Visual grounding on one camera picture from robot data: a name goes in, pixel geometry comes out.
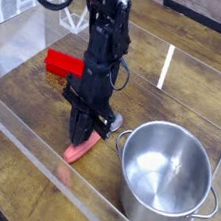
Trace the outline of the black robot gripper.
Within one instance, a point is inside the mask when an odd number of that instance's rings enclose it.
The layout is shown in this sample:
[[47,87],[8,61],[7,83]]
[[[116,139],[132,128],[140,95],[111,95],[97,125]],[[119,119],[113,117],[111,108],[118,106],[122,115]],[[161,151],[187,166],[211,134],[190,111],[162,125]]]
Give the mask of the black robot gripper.
[[87,141],[94,130],[102,139],[110,132],[115,121],[110,98],[121,64],[120,59],[98,62],[90,53],[85,53],[84,60],[81,78],[69,74],[63,89],[63,96],[72,105],[69,135],[76,144]]

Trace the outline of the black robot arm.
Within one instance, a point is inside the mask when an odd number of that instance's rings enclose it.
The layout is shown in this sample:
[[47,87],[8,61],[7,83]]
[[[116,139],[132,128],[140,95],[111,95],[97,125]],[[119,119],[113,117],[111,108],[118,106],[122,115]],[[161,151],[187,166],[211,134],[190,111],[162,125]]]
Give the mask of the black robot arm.
[[105,138],[115,121],[109,98],[116,90],[122,57],[128,53],[131,4],[131,0],[87,0],[90,38],[82,75],[68,74],[63,89],[72,105],[69,136],[76,146],[93,131]]

